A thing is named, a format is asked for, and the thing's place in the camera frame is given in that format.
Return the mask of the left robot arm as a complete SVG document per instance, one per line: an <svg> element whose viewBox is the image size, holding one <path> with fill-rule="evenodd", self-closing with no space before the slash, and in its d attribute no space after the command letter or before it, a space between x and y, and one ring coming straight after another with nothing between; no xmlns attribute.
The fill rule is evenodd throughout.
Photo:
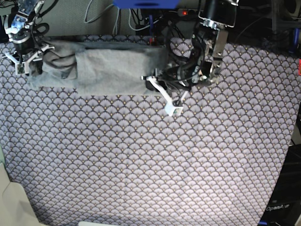
<svg viewBox="0 0 301 226"><path fill-rule="evenodd" d="M194 86L210 86L217 79L222 54L228 39L228 28L235 26L239 1L207 0L197 13L171 19L164 36L167 65L146 77L146 89L152 94L189 92ZM188 56L172 50L172 31L179 22L194 22Z"/></svg>

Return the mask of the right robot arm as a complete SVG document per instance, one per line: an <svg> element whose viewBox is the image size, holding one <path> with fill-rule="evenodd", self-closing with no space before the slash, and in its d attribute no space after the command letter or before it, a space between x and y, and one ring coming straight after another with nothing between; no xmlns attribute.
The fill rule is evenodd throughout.
<svg viewBox="0 0 301 226"><path fill-rule="evenodd" d="M5 33L15 47L13 53L7 52L4 57L14 64L16 74L28 74L30 63L41 61L44 52L53 48L38 40L44 36L36 24L43 5L43 0L20 0L17 11L4 16Z"/></svg>

